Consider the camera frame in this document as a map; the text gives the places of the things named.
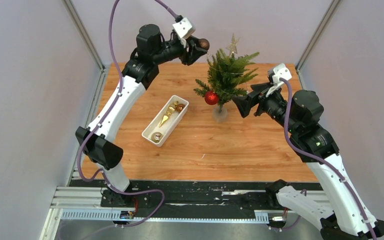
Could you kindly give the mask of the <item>silver star ornament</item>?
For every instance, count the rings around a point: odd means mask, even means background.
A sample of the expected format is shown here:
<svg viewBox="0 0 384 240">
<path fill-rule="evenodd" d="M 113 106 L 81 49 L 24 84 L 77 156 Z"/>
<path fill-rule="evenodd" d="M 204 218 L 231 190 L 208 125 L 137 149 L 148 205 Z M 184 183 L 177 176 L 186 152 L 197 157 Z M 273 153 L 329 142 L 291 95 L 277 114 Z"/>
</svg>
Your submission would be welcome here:
<svg viewBox="0 0 384 240">
<path fill-rule="evenodd" d="M 236 37 L 235 34 L 233 33 L 231 36 L 231 41 L 228 46 L 225 47 L 225 49 L 228 51 L 228 55 L 232 56 L 238 53 L 237 50 L 237 45 L 240 41 L 240 37 Z"/>
</svg>

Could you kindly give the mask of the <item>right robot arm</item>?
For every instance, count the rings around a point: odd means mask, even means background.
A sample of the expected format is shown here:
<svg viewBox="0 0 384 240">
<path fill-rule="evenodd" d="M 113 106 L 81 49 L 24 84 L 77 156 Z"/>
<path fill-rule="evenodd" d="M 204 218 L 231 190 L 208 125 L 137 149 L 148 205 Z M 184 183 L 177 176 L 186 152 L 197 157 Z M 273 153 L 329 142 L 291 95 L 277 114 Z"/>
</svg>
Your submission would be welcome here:
<svg viewBox="0 0 384 240">
<path fill-rule="evenodd" d="M 269 93 L 271 83 L 255 84 L 246 96 L 234 96 L 242 117 L 256 107 L 256 116 L 269 115 L 280 124 L 288 145 L 318 179 L 329 206 L 322 206 L 284 180 L 266 188 L 266 204 L 296 212 L 315 226 L 325 240 L 376 240 L 384 236 L 384 220 L 377 219 L 357 194 L 339 148 L 319 120 L 324 107 L 311 90 L 290 92 L 284 99 L 280 89 Z"/>
</svg>

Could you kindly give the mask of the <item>small green christmas tree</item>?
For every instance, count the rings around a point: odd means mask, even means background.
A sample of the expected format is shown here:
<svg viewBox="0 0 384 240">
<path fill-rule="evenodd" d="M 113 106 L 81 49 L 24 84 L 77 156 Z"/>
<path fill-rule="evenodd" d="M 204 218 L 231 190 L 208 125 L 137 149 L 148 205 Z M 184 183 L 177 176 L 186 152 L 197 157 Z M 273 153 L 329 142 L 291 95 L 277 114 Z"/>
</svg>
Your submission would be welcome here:
<svg viewBox="0 0 384 240">
<path fill-rule="evenodd" d="M 207 82 L 196 79 L 197 88 L 193 91 L 204 99 L 205 93 L 213 91 L 219 96 L 219 102 L 212 110 L 212 117 L 216 123 L 226 121 L 228 110 L 225 104 L 232 100 L 234 96 L 245 96 L 248 94 L 247 88 L 243 87 L 258 74 L 257 68 L 250 69 L 248 66 L 254 64 L 254 59 L 260 53 L 229 56 L 223 49 L 219 49 L 215 54 L 207 59 Z"/>
</svg>

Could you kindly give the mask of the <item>dark brown ball ornament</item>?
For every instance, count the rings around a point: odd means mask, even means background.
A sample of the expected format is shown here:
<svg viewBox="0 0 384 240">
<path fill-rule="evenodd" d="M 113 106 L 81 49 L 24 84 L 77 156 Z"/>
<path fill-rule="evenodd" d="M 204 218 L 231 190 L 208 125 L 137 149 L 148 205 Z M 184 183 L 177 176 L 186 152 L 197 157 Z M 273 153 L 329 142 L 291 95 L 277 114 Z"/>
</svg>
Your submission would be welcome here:
<svg viewBox="0 0 384 240">
<path fill-rule="evenodd" d="M 208 51 L 209 48 L 210 48 L 210 43 L 209 43 L 209 41 L 208 41 L 207 39 L 205 39 L 205 38 L 201 38 L 201 39 L 199 39 L 199 40 L 198 40 L 198 44 L 199 44 L 199 47 L 200 47 L 200 48 L 202 48 L 202 49 L 204 49 L 204 50 L 206 50 L 206 51 Z"/>
</svg>

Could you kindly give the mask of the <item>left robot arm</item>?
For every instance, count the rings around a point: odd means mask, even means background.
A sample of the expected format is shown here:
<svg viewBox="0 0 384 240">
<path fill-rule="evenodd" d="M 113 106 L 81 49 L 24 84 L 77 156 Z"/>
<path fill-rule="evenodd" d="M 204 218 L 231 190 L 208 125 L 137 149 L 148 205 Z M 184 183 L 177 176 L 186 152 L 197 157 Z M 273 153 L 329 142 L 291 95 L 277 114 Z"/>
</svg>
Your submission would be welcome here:
<svg viewBox="0 0 384 240">
<path fill-rule="evenodd" d="M 176 29 L 165 40 L 155 24 L 143 25 L 136 36 L 136 48 L 124 68 L 119 70 L 119 83 L 109 100 L 87 126 L 78 127 L 78 157 L 86 155 L 98 166 L 113 199 L 121 207 L 129 206 L 133 193 L 127 190 L 130 180 L 122 167 L 124 151 L 114 144 L 120 126 L 136 101 L 159 74 L 159 65 L 174 59 L 190 66 L 207 54 L 210 42 L 193 35 L 181 36 Z"/>
</svg>

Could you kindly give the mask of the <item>red glitter ball ornament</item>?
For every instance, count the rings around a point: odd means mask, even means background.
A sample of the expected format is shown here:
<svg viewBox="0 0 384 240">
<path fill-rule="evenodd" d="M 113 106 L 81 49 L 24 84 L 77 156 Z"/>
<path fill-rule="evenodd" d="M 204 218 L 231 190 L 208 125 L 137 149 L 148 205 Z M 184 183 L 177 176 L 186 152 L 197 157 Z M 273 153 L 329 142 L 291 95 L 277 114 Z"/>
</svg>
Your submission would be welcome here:
<svg viewBox="0 0 384 240">
<path fill-rule="evenodd" d="M 208 91 L 204 95 L 204 101 L 210 105 L 216 105 L 220 101 L 220 97 L 213 91 Z"/>
</svg>

